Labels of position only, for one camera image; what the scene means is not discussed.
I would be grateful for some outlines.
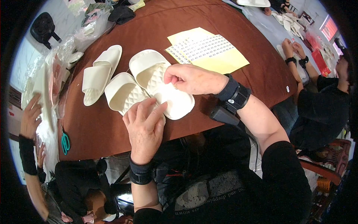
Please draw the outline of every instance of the wooden chair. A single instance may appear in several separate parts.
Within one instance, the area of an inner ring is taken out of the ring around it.
[[[315,151],[301,151],[297,156],[298,158],[308,158],[311,161],[300,159],[303,168],[318,173],[335,185],[339,185],[347,168],[350,145],[349,140],[336,139],[331,144],[320,148],[320,156]],[[335,170],[322,166],[326,163],[333,165]]]

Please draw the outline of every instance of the table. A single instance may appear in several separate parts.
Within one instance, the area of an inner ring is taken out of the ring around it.
[[[293,75],[269,41],[245,16],[222,1],[152,0],[135,13],[134,19],[117,25],[93,43],[76,65],[68,89],[65,117],[59,120],[71,139],[71,149],[66,156],[60,151],[60,160],[93,159],[131,150],[122,116],[108,107],[104,94],[91,106],[83,104],[83,70],[92,66],[93,61],[111,45],[119,44],[123,48],[115,75],[127,71],[130,58],[145,49],[160,52],[174,64],[174,58],[165,52],[171,45],[166,37],[202,27],[213,34],[221,34],[246,57],[250,64],[232,75],[251,88],[253,95],[268,107],[297,91]],[[196,95],[194,98],[195,106],[189,114],[179,120],[166,120],[163,141],[222,125],[208,117],[217,103],[216,98],[210,95]],[[61,149],[61,132],[58,137]]]

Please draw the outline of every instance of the hair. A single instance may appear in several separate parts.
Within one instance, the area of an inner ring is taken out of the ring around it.
[[[354,69],[353,58],[352,58],[352,56],[349,53],[347,48],[343,49],[342,52],[343,52],[344,59],[346,59],[347,62],[348,62],[348,69],[347,69],[348,78],[347,78],[347,81],[349,83],[349,86],[353,86],[355,84],[355,82],[356,82],[356,71]]]

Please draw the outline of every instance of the teal scissors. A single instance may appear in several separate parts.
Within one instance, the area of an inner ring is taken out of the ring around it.
[[[61,146],[62,146],[63,154],[67,155],[67,152],[71,148],[71,145],[70,145],[70,142],[69,142],[68,135],[63,130],[62,124],[60,124],[60,125],[61,125],[61,128],[62,128]]]

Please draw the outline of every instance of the scissors handle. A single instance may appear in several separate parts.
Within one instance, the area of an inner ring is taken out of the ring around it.
[[[63,133],[62,135],[61,146],[62,146],[63,154],[67,155],[67,152],[71,148],[71,145],[70,145],[69,137],[66,133]]]

